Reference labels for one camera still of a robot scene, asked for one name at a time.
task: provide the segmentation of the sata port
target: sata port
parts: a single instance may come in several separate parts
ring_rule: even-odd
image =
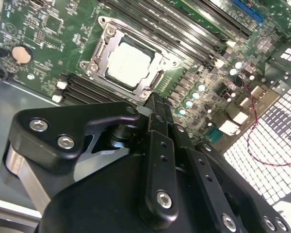
[[[44,1],[43,0],[30,0],[33,4],[43,7]]]

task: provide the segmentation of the gray metal surface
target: gray metal surface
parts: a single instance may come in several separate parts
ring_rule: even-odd
[[[47,108],[54,106],[44,101],[40,96],[29,94],[29,90],[20,90],[19,86],[0,84],[0,164],[7,142],[12,117],[17,112],[31,108]],[[32,202],[7,187],[0,178],[0,200],[11,202],[27,208],[34,208]]]

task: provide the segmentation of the small white component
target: small white component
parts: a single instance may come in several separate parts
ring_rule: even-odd
[[[236,74],[237,74],[237,69],[231,69],[231,70],[229,71],[229,74],[230,74],[231,76],[236,75]]]
[[[56,86],[57,86],[59,89],[65,90],[66,87],[67,87],[67,85],[68,85],[67,82],[58,81],[58,83],[57,83]]]
[[[214,63],[214,66],[217,68],[217,69],[221,69],[223,66],[224,66],[224,61],[218,59],[216,60],[216,62]]]
[[[241,69],[242,66],[243,66],[243,64],[242,64],[241,62],[237,62],[237,63],[235,64],[235,68],[236,68],[236,69]]]
[[[197,89],[200,91],[200,92],[204,92],[206,90],[206,87],[205,85],[203,84],[198,84],[197,85]]]
[[[199,94],[197,92],[194,92],[192,94],[192,97],[195,99],[195,100],[198,100],[199,99]]]
[[[55,103],[60,103],[62,99],[63,99],[63,96],[57,96],[57,95],[52,96],[52,101],[54,101]]]
[[[121,43],[110,54],[108,74],[121,83],[135,87],[148,76],[150,64],[150,56],[127,43]]]
[[[192,108],[192,106],[193,106],[193,102],[190,101],[190,100],[187,100],[187,101],[185,102],[185,106],[186,106],[187,108]]]

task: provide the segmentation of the blue pcie slot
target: blue pcie slot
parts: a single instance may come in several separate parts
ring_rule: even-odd
[[[264,23],[264,18],[257,14],[254,10],[248,7],[240,0],[232,0],[232,2],[242,11],[244,11],[247,15],[249,15],[252,19],[254,19],[258,23]]]

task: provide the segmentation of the motherboard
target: motherboard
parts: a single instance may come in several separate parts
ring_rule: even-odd
[[[250,121],[265,63],[291,42],[291,0],[5,0],[0,59],[63,105],[168,98],[213,144]]]

